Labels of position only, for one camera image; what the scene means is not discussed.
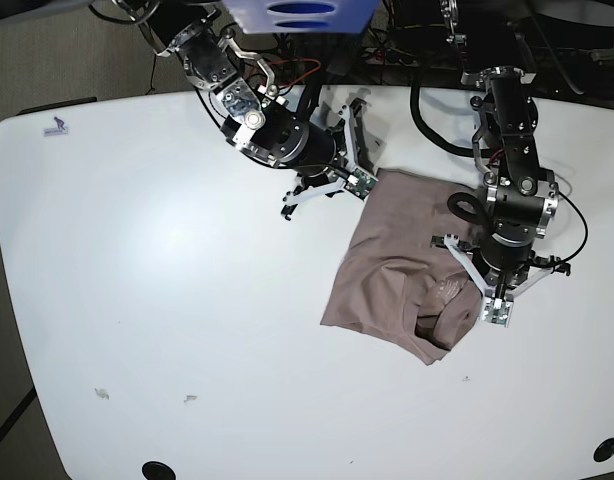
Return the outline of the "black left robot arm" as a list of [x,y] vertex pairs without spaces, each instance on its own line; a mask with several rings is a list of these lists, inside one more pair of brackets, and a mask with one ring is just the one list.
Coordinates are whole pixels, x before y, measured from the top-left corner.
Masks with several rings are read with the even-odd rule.
[[[439,1],[410,90],[419,132],[471,161],[475,193],[449,197],[473,240],[440,235],[489,298],[518,295],[572,256],[543,245],[561,203],[590,187],[614,199],[614,1]],[[458,144],[422,114],[423,83],[457,73],[475,121]]]

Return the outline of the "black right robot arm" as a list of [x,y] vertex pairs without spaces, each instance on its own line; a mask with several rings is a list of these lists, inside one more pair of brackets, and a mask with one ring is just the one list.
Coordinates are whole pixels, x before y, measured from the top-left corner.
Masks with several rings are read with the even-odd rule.
[[89,11],[98,19],[135,26],[157,57],[178,57],[188,82],[203,104],[215,100],[225,115],[217,127],[228,144],[254,163],[296,174],[283,198],[291,216],[301,203],[321,195],[348,192],[365,199],[377,179],[367,158],[362,132],[363,100],[354,98],[335,111],[335,124],[312,122],[322,85],[314,74],[298,105],[290,109],[271,63],[243,49],[230,27],[219,33],[217,8],[197,1],[118,1],[122,17]]

